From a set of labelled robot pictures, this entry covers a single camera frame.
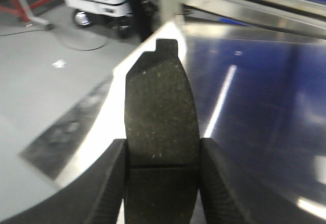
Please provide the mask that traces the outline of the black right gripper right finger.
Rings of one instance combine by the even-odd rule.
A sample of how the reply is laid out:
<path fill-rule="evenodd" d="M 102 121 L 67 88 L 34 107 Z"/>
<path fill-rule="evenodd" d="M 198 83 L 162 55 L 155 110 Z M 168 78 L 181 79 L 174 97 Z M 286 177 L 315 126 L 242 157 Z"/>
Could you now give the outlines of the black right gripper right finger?
<path fill-rule="evenodd" d="M 211 138 L 201 139 L 200 194 L 207 223 L 325 223 L 264 186 Z"/>

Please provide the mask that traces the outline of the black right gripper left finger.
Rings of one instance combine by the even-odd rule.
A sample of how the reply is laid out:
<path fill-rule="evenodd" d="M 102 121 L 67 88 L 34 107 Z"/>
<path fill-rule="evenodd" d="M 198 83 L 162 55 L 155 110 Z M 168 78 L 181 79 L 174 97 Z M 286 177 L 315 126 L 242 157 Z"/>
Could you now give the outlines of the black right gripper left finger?
<path fill-rule="evenodd" d="M 116 223 L 124 193 L 126 140 L 116 139 L 78 178 L 4 223 Z"/>

